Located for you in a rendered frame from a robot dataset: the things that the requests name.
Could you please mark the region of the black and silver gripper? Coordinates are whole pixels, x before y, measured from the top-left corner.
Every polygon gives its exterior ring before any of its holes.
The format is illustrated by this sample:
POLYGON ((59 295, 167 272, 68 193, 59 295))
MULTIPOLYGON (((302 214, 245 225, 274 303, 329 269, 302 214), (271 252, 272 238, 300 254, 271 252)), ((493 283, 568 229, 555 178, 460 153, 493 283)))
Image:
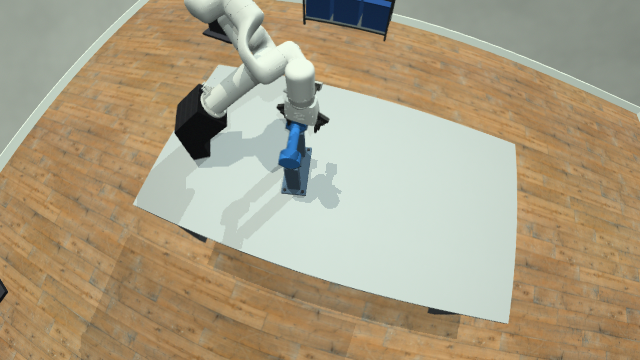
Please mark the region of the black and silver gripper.
POLYGON ((319 102, 315 96, 314 102, 305 108, 297 108, 289 103, 286 95, 285 103, 278 104, 276 107, 284 118, 287 118, 287 124, 290 125, 292 121, 302 123, 309 126, 314 126, 314 133, 320 130, 320 126, 323 126, 329 122, 329 118, 320 113, 319 102))

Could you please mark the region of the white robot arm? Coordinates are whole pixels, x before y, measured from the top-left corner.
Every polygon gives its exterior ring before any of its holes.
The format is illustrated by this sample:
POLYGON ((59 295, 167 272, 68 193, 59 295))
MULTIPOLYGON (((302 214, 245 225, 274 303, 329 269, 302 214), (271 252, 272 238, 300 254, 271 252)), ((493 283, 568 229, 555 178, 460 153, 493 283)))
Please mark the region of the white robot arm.
POLYGON ((292 106, 305 108, 314 102, 323 83, 315 81, 313 64, 292 41, 276 47, 261 26, 264 13, 253 0, 184 0, 184 4, 203 23, 217 19, 244 63, 215 88, 202 83, 201 103, 209 115, 222 118, 226 109, 252 88, 270 84, 284 74, 287 88, 283 92, 288 93, 292 106))

